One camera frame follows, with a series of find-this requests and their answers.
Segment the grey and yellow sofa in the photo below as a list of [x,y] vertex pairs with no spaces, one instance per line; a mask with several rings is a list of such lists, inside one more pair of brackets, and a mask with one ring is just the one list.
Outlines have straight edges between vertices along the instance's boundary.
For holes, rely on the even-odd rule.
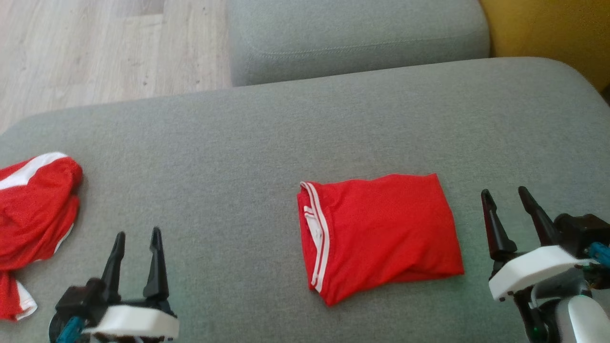
[[[39,308],[0,343],[48,343],[56,302],[102,273],[126,233],[121,293],[140,298],[161,228],[179,343],[518,343],[490,296],[489,189],[509,237],[538,245],[517,188],[550,216],[610,222],[610,106],[559,61],[452,61],[81,107],[0,135],[0,167],[61,151],[83,168],[78,221],[18,278]],[[440,178],[466,274],[393,284],[326,307],[309,291],[299,183]]]

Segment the grey sofa seat cushion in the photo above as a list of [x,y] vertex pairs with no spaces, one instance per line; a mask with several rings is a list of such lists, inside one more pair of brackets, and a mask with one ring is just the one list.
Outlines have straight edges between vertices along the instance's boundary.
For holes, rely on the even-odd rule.
[[486,58],[479,0],[227,0],[233,86]]

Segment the yellow sofa backrest cushion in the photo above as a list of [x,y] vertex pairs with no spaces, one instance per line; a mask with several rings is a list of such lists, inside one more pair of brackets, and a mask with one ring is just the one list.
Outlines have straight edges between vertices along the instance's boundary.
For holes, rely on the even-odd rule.
[[610,86],[610,0],[479,0],[494,57],[546,57]]

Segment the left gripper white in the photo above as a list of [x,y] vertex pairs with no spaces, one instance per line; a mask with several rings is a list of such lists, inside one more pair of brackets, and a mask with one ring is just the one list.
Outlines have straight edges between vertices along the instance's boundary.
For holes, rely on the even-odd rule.
[[113,248],[107,259],[101,280],[105,284],[102,297],[110,305],[95,325],[83,330],[86,336],[101,340],[176,340],[179,338],[180,321],[169,301],[168,277],[165,252],[159,227],[151,235],[152,253],[150,272],[143,289],[143,296],[159,302],[119,304],[121,263],[125,252],[125,232],[116,235]]

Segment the red white basketball jersey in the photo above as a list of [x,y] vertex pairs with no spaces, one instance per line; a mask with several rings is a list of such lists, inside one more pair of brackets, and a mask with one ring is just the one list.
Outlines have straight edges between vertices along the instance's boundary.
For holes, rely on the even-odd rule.
[[327,306],[388,283],[465,272],[435,173],[301,182],[297,204],[308,286]]
[[0,168],[0,321],[37,310],[15,272],[55,255],[78,215],[82,179],[82,167],[62,152]]

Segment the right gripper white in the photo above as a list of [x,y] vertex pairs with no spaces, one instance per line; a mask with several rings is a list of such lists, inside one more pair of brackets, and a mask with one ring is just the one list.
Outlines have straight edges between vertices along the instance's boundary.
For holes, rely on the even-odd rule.
[[593,297],[599,264],[558,247],[560,232],[547,213],[525,186],[518,194],[542,247],[514,258],[517,246],[506,234],[494,198],[488,189],[481,191],[490,258],[508,261],[494,263],[497,271],[488,282],[492,297],[514,302],[528,343],[599,343],[599,302]]

